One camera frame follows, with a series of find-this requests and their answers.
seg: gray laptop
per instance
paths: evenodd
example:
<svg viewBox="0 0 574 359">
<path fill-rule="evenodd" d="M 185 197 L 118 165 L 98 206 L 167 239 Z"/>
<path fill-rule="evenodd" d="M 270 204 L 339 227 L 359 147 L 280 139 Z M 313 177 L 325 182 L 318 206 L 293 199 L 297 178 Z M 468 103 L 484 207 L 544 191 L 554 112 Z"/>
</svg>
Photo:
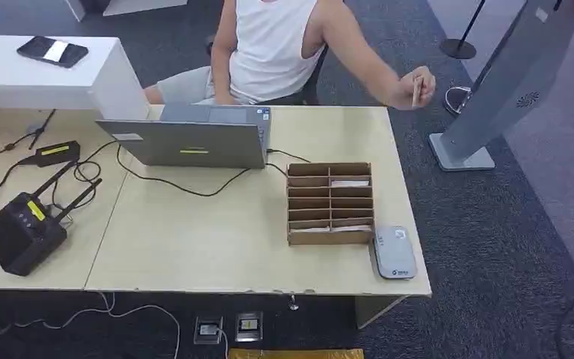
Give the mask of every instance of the gray laptop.
<svg viewBox="0 0 574 359">
<path fill-rule="evenodd" d="M 96 122 L 145 165 L 264 168 L 271 112 L 268 107 L 169 104 L 159 121 Z"/>
</svg>

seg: speaker grille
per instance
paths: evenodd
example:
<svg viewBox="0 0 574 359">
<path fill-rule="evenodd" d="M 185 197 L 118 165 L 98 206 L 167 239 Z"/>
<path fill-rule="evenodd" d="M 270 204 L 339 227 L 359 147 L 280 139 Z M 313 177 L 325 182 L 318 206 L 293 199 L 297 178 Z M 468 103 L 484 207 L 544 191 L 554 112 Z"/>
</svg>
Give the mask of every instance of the speaker grille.
<svg viewBox="0 0 574 359">
<path fill-rule="evenodd" d="M 518 99 L 518 101 L 516 102 L 516 107 L 517 108 L 529 107 L 529 106 L 535 104 L 539 99 L 540 99 L 540 93 L 539 92 L 533 91 L 533 92 L 527 93 L 526 95 L 524 95 Z"/>
</svg>

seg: person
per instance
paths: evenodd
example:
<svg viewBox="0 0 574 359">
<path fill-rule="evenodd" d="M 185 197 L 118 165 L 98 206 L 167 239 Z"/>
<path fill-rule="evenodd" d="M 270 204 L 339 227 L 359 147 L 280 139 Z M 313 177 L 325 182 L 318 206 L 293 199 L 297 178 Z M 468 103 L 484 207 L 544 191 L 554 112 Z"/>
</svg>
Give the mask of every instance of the person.
<svg viewBox="0 0 574 359">
<path fill-rule="evenodd" d="M 382 104 L 410 110 L 430 102 L 430 70 L 400 78 L 366 43 L 342 0 L 224 0 L 211 66 L 159 81 L 146 97 L 158 104 L 249 105 L 288 96 L 309 79 L 325 44 Z"/>
</svg>

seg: gray shorts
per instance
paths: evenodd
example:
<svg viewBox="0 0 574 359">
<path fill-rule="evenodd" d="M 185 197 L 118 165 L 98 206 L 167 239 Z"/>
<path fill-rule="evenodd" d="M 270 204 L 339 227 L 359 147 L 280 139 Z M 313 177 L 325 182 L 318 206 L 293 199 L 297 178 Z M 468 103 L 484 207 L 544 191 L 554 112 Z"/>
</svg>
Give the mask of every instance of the gray shorts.
<svg viewBox="0 0 574 359">
<path fill-rule="evenodd" d="M 157 88 L 164 98 L 164 103 L 184 103 L 186 105 L 215 105 L 215 84 L 212 81 L 210 66 L 178 73 L 157 83 Z M 230 91 L 241 105 L 253 105 L 256 101 Z"/>
</svg>

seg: smartphone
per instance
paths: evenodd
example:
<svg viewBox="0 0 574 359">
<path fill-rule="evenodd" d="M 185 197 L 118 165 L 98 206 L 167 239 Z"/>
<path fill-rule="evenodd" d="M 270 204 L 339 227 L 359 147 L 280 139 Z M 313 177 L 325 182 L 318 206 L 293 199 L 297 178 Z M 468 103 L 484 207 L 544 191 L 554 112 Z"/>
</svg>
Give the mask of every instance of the smartphone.
<svg viewBox="0 0 574 359">
<path fill-rule="evenodd" d="M 19 47 L 16 52 L 27 58 L 70 68 L 86 56 L 89 50 L 73 43 L 34 36 L 25 45 Z"/>
</svg>

